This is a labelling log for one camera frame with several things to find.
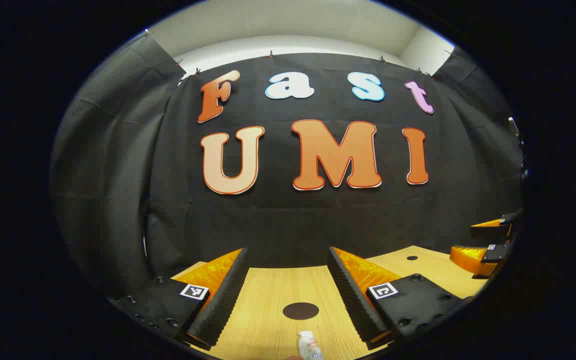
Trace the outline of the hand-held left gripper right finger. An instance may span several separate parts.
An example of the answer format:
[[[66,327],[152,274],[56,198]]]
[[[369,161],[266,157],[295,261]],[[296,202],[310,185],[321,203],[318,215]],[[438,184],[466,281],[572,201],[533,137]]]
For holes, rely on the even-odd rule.
[[[370,350],[420,337],[468,303],[423,274],[400,276],[333,246],[327,268],[355,331]]]

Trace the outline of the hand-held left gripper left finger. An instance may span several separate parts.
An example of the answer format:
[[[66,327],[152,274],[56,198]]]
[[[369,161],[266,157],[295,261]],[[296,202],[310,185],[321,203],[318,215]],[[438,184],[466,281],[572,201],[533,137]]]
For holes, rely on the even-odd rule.
[[[204,350],[214,347],[233,313],[249,272],[240,248],[175,276],[157,276],[112,305],[166,338]]]

